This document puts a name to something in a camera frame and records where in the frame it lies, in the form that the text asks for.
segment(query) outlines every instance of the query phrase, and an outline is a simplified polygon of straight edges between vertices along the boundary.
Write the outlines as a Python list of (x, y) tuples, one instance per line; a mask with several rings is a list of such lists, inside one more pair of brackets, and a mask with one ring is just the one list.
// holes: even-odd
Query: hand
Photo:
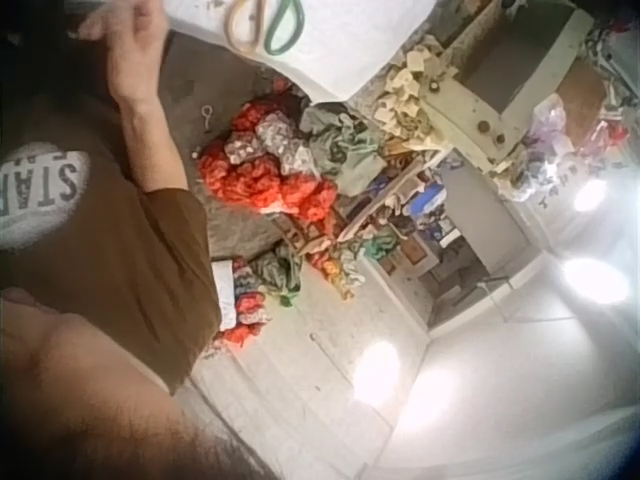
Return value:
[(157, 101), (167, 30), (162, 0), (112, 0), (80, 26), (81, 39), (107, 40), (109, 91), (121, 109)]

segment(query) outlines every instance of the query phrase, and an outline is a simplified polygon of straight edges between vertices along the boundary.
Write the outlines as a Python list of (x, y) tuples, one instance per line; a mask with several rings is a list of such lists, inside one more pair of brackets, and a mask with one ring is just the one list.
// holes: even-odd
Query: forearm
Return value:
[(188, 189), (187, 176), (159, 99), (121, 106), (133, 178), (144, 192)]

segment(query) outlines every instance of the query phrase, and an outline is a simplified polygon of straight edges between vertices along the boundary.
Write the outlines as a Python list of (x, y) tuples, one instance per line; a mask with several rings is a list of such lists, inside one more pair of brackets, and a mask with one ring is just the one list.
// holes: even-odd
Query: bright light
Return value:
[(360, 357), (353, 381), (354, 397), (373, 407), (382, 405), (398, 382), (400, 360), (388, 342), (370, 346)]
[(580, 258), (564, 264), (564, 276), (583, 297), (596, 303), (609, 305), (621, 302), (629, 295), (629, 282), (611, 265)]
[(455, 389), (454, 377), (444, 370), (423, 373), (416, 381), (398, 429), (414, 432), (446, 413)]
[(573, 208), (579, 212), (590, 212), (598, 208), (607, 195), (607, 182), (604, 180), (589, 180), (580, 189), (573, 201)]

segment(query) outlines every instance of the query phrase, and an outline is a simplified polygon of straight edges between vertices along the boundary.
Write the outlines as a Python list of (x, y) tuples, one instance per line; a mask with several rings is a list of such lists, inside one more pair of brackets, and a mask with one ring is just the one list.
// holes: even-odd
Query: brown t-shirt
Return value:
[(220, 324), (204, 208), (136, 188), (86, 111), (2, 123), (0, 288), (86, 317), (173, 392)]

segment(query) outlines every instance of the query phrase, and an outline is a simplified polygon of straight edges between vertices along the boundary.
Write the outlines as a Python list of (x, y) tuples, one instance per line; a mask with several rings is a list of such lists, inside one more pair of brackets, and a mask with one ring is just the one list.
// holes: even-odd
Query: key ring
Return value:
[(204, 129), (206, 132), (209, 132), (209, 122), (211, 121), (211, 116), (213, 115), (213, 107), (211, 105), (205, 105), (200, 109), (200, 114), (204, 117)]

